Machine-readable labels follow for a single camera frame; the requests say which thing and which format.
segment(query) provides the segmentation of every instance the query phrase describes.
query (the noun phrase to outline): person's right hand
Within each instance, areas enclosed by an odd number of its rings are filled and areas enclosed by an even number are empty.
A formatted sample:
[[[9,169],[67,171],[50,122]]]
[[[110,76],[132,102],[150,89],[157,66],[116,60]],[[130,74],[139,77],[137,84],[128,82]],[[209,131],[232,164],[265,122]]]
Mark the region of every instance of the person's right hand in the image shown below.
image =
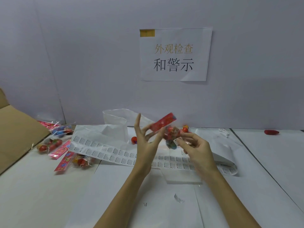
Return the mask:
[[[176,139],[177,143],[189,155],[195,170],[203,180],[207,180],[212,177],[213,173],[218,172],[209,142],[194,133],[181,133],[180,135],[184,140],[190,142],[192,146],[181,138]]]

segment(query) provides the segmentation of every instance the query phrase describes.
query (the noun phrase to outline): hand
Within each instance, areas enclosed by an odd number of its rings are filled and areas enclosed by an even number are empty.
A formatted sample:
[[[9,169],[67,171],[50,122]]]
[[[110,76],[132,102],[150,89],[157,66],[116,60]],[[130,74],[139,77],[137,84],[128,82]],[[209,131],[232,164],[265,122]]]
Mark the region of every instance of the hand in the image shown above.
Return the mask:
[[[213,173],[218,172],[209,142],[194,133],[181,133],[180,135],[185,141],[190,142],[191,145],[188,145],[180,138],[177,138],[177,143],[189,155],[195,170],[203,180],[207,180],[212,177]]]
[[[151,132],[146,135],[146,132],[150,129],[150,126],[152,124],[147,125],[142,129],[140,129],[139,127],[140,116],[141,114],[138,114],[134,125],[134,129],[137,137],[137,157],[136,157],[134,169],[139,170],[145,176],[147,176],[151,170],[151,164],[155,157],[158,144],[161,142],[164,136],[165,128],[161,128],[158,131],[155,140],[152,141],[151,143],[148,143],[149,139],[153,137],[155,133]]]

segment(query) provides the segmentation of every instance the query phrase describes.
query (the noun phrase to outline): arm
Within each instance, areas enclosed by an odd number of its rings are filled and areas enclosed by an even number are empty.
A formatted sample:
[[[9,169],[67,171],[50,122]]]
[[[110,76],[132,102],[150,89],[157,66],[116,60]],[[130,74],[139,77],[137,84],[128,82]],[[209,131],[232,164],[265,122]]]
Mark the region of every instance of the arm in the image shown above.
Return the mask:
[[[146,135],[150,125],[141,130],[139,121],[140,114],[137,116],[134,125],[137,136],[137,158],[135,165],[127,180],[95,224],[94,228],[125,228],[128,225],[136,195],[143,180],[151,170],[151,164],[155,157],[158,144],[162,140],[165,132],[165,128],[161,129],[155,140],[148,143],[148,140],[154,136],[155,133],[152,132]]]
[[[209,143],[194,133],[181,133],[178,144],[194,164],[200,177],[208,184],[220,205],[230,228],[261,228],[219,172]]]

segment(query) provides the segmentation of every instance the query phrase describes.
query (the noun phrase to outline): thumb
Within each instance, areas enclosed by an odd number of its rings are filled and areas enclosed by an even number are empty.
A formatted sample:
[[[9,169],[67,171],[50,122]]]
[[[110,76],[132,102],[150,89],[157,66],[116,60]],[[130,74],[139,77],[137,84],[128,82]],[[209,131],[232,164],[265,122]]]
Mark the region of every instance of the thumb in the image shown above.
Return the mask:
[[[191,153],[193,151],[193,147],[188,145],[183,139],[177,138],[176,141],[187,153]]]
[[[161,128],[159,131],[158,131],[158,133],[157,133],[157,135],[156,135],[156,138],[155,138],[155,140],[154,140],[154,142],[158,145],[160,142],[161,142],[161,140],[163,139],[163,136],[164,136],[164,134],[165,134],[165,127],[163,127],[163,128]]]

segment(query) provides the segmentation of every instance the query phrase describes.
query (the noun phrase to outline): white wall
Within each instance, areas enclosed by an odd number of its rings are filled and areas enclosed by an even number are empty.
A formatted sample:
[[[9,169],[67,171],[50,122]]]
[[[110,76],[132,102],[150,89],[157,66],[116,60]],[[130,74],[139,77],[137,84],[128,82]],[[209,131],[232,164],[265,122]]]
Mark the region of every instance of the white wall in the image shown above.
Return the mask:
[[[304,128],[304,0],[36,0],[67,122]],[[139,79],[140,28],[213,27],[206,82]]]
[[[35,119],[65,122],[33,0],[0,0],[0,88]]]

